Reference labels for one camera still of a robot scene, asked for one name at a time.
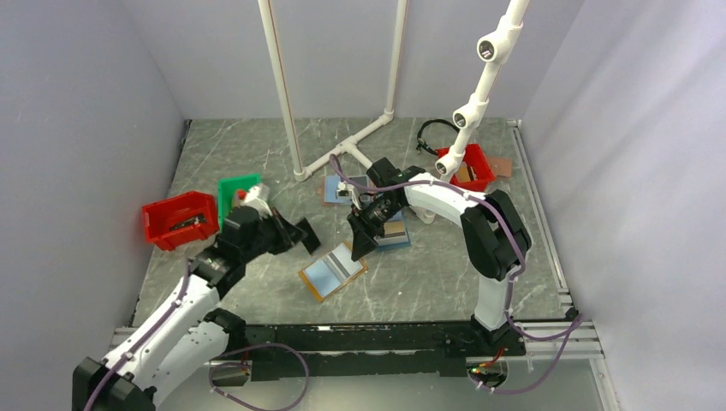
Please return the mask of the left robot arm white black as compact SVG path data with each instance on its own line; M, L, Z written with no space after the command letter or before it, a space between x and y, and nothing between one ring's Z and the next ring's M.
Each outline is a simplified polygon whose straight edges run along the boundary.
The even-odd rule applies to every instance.
M239 357L245 321L219 307L261 255L297 244L320 246L311 224L290 223L277 210L236 207L210 246L188 259L167 299L102 360L86 357L72 377L73 410L156 410L196 369L219 355Z

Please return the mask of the dark grey credit card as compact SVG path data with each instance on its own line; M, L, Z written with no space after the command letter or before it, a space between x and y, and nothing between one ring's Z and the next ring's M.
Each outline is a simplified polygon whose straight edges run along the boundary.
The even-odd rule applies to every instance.
M295 226L301 232L303 246L310 255L313 255L321 247L321 241L312 225L306 218L302 218Z

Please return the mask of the orange card holder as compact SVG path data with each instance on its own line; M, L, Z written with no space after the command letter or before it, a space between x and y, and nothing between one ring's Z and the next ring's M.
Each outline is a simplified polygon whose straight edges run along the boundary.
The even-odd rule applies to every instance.
M310 265L298 273L301 281L311 292L312 297L317 302L322 302L327 298L330 298L339 289L348 285L368 269L366 262L363 259L360 259L361 263L365 267L365 270L349 278L347 281L341 282L336 277L335 272L332 271L326 264L326 254L313 261Z

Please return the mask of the grey striped credit card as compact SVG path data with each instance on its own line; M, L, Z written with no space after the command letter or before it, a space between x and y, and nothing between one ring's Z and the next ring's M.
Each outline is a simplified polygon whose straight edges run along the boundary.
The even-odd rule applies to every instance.
M365 270L360 260L352 259L352 250L346 242L340 243L326 254L326 264L341 282Z

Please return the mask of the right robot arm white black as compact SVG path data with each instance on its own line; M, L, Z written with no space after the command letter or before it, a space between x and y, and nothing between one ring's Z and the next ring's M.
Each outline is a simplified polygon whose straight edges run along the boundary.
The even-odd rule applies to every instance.
M418 207L455 223L462 230L470 264L479 273L472 344L482 355L495 354L511 329L515 279L525 270L532 246L511 198L502 190L484 194L458 188L419 166L399 170L387 158L373 163L366 174L374 199L348 214L352 258L376 250L384 224L404 208Z

